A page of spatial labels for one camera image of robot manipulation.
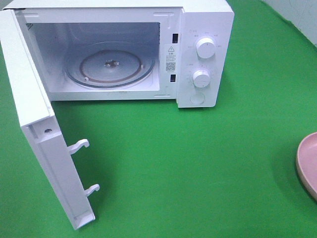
microwave oven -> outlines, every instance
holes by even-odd
[[[14,0],[0,41],[19,123],[72,226],[95,219],[54,100],[213,107],[234,13],[225,0]]]

open microwave door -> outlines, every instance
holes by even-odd
[[[65,213],[77,229],[95,219],[87,196],[99,190],[99,185],[84,190],[71,158],[71,154],[82,146],[89,146],[89,142],[84,139],[75,145],[66,145],[32,60],[32,49],[22,34],[21,21],[23,19],[17,19],[14,10],[0,12],[0,41],[20,126]]]

power level knob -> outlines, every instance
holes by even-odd
[[[204,88],[210,84],[210,76],[206,70],[198,70],[193,74],[194,85],[198,88]]]
[[[196,49],[200,58],[208,59],[214,55],[216,43],[212,38],[204,37],[197,42]]]

warning label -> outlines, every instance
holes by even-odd
[[[173,45],[165,45],[166,72],[176,71],[177,48]]]

microwave housing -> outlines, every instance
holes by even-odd
[[[20,126],[74,229],[95,219],[54,100],[213,107],[234,13],[225,0],[14,0],[0,41]]]

